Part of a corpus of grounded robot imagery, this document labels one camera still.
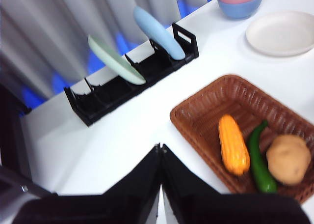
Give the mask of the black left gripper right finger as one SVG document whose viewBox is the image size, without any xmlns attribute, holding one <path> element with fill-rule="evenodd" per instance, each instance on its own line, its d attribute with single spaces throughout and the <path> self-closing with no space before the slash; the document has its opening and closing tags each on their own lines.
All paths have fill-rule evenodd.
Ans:
<svg viewBox="0 0 314 224">
<path fill-rule="evenodd" d="M 308 224 L 297 201 L 277 194 L 220 194 L 164 144 L 163 188 L 180 224 Z"/>
</svg>

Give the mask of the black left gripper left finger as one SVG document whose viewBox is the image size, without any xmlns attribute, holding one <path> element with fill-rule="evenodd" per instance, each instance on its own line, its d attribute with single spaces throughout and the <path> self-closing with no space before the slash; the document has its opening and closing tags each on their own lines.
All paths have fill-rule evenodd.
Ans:
<svg viewBox="0 0 314 224">
<path fill-rule="evenodd" d="M 101 195 L 51 195 L 26 202 L 15 224 L 144 224 L 157 206 L 160 147 Z"/>
</svg>

